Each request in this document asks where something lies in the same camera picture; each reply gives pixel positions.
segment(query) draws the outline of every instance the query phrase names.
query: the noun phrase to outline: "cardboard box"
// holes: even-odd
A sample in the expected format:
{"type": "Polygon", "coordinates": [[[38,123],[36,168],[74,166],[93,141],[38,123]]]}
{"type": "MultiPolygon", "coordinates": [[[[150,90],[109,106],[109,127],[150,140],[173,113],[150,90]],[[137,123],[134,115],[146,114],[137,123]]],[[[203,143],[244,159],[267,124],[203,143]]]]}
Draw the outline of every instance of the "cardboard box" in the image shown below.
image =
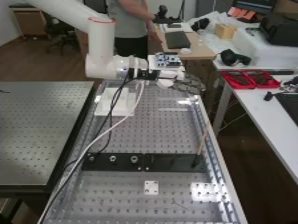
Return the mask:
{"type": "Polygon", "coordinates": [[[231,40],[235,30],[236,30],[236,27],[234,27],[234,26],[226,26],[224,24],[217,24],[214,33],[221,39],[231,40]]]}

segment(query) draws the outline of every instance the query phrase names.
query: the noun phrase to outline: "red container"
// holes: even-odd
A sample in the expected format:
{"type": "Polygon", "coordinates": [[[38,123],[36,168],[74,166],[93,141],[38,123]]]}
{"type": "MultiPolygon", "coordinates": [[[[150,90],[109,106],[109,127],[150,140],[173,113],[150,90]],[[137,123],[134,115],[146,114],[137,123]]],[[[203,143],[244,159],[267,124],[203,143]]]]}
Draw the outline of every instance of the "red container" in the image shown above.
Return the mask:
{"type": "Polygon", "coordinates": [[[255,88],[276,89],[280,86],[280,82],[278,82],[266,71],[247,70],[244,71],[244,75],[252,80],[255,88]]]}
{"type": "Polygon", "coordinates": [[[243,73],[238,70],[226,70],[221,72],[221,75],[232,89],[254,89],[255,83],[243,73]]]}

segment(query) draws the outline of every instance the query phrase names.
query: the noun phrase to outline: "black shorts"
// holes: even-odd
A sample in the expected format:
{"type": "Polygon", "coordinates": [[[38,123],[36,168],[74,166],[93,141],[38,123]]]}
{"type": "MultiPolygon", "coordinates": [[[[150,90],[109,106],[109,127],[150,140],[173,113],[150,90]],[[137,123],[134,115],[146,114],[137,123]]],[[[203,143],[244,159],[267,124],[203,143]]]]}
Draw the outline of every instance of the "black shorts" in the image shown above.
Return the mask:
{"type": "Polygon", "coordinates": [[[147,36],[141,38],[114,38],[117,54],[122,57],[130,55],[147,59],[147,36]]]}

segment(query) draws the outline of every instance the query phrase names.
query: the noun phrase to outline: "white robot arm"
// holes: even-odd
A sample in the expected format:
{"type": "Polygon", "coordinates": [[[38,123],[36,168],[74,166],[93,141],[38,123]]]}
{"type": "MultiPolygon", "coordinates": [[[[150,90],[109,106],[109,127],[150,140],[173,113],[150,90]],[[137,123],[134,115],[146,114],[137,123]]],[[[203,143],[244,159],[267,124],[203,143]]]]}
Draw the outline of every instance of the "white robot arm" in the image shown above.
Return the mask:
{"type": "MultiPolygon", "coordinates": [[[[203,89],[201,84],[198,85],[197,82],[193,84],[191,80],[187,80],[183,69],[163,70],[155,66],[158,63],[154,60],[149,60],[151,62],[147,65],[147,61],[143,59],[114,55],[115,22],[107,15],[97,13],[77,0],[26,0],[26,2],[87,33],[86,77],[122,80],[129,75],[129,79],[158,80],[157,84],[161,88],[171,87],[194,94],[197,91],[193,90],[198,90],[199,93],[199,90],[203,89]]],[[[161,60],[158,54],[154,57],[157,61],[161,60]]]]}
{"type": "Polygon", "coordinates": [[[87,33],[89,53],[86,55],[86,77],[101,79],[122,79],[129,68],[135,71],[147,70],[145,60],[134,57],[114,56],[114,21],[97,13],[75,0],[26,0],[34,7],[53,17],[87,33]]]}

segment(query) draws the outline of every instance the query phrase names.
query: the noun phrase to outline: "mounting plate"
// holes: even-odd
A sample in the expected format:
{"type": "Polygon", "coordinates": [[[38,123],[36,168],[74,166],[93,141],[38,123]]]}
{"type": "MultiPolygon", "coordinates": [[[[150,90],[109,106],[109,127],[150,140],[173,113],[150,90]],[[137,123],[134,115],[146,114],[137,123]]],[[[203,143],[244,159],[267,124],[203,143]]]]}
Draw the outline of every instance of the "mounting plate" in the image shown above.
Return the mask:
{"type": "Polygon", "coordinates": [[[83,171],[127,171],[142,170],[141,153],[91,153],[82,163],[83,171]]]}
{"type": "Polygon", "coordinates": [[[146,172],[205,173],[202,155],[197,157],[197,165],[191,167],[194,154],[145,154],[143,170],[146,172]]]}

